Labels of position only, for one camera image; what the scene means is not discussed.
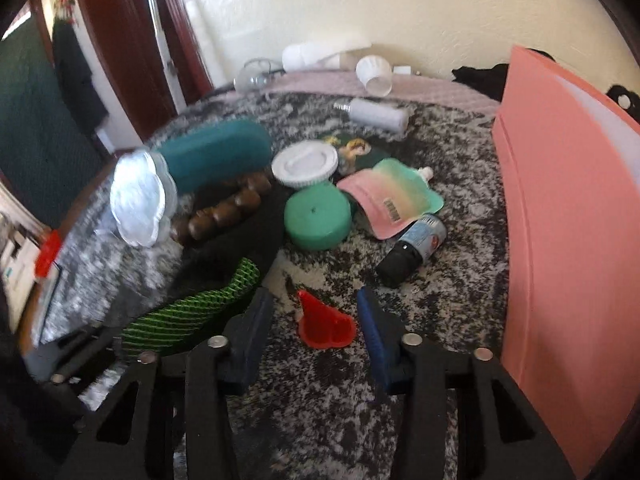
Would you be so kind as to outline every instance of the clear plastic flower-shaped dish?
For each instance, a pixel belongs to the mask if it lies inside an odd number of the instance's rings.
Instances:
[[[177,205],[175,182],[160,153],[136,150],[118,161],[110,206],[127,244],[151,247],[167,240]]]

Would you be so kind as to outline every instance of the pink folder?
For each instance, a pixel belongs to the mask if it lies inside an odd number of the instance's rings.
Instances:
[[[502,363],[583,478],[640,394],[640,129],[516,47],[493,134],[510,247]]]

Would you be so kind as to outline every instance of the green lid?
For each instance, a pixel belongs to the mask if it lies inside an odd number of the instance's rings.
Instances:
[[[330,182],[305,187],[287,201],[284,227],[301,249],[331,249],[351,230],[349,201]]]

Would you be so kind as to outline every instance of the green mesh fabric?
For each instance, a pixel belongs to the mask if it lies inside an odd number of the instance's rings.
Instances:
[[[258,267],[243,258],[231,282],[224,288],[183,298],[128,324],[122,330],[123,352],[129,356],[145,350],[162,354],[248,293],[259,277]]]

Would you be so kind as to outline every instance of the barcode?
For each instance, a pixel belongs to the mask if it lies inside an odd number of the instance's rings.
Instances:
[[[382,203],[385,205],[386,210],[389,211],[391,221],[397,222],[400,219],[400,213],[398,212],[398,209],[396,209],[396,205],[393,201],[390,198],[385,198]]]

